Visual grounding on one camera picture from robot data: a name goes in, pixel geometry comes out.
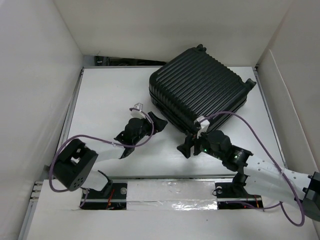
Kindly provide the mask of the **black hard-shell suitcase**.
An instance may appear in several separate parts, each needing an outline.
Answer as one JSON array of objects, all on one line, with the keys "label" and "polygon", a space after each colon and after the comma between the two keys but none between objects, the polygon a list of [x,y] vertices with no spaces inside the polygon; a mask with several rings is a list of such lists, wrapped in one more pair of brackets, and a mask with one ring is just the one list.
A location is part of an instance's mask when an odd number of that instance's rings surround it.
[{"label": "black hard-shell suitcase", "polygon": [[243,81],[206,52],[191,47],[149,77],[151,102],[179,131],[196,134],[195,120],[217,112],[235,113],[247,101],[256,82]]}]

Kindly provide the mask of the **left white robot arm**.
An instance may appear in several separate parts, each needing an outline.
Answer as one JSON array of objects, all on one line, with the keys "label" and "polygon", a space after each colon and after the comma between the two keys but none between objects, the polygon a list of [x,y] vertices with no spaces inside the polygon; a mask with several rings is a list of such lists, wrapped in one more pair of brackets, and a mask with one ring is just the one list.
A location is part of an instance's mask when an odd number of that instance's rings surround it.
[{"label": "left white robot arm", "polygon": [[83,189],[107,198],[113,189],[113,181],[101,170],[93,170],[95,163],[128,157],[135,148],[145,144],[143,138],[150,140],[168,124],[151,111],[144,113],[134,108],[131,115],[124,130],[113,141],[99,139],[102,146],[98,151],[90,149],[81,140],[83,135],[73,136],[63,143],[49,167],[49,179],[56,178],[66,191]]}]

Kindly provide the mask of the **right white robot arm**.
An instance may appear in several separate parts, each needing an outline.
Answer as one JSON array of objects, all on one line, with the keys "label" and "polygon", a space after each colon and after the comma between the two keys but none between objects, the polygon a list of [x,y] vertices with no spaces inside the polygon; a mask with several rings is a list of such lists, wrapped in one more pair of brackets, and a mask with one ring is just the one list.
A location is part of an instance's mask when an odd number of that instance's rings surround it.
[{"label": "right white robot arm", "polygon": [[186,158],[205,153],[219,159],[228,170],[235,172],[231,191],[237,197],[246,193],[265,196],[293,207],[302,208],[303,214],[320,220],[320,174],[300,173],[277,168],[274,163],[255,157],[252,152],[231,143],[220,130],[189,135],[177,147]]}]

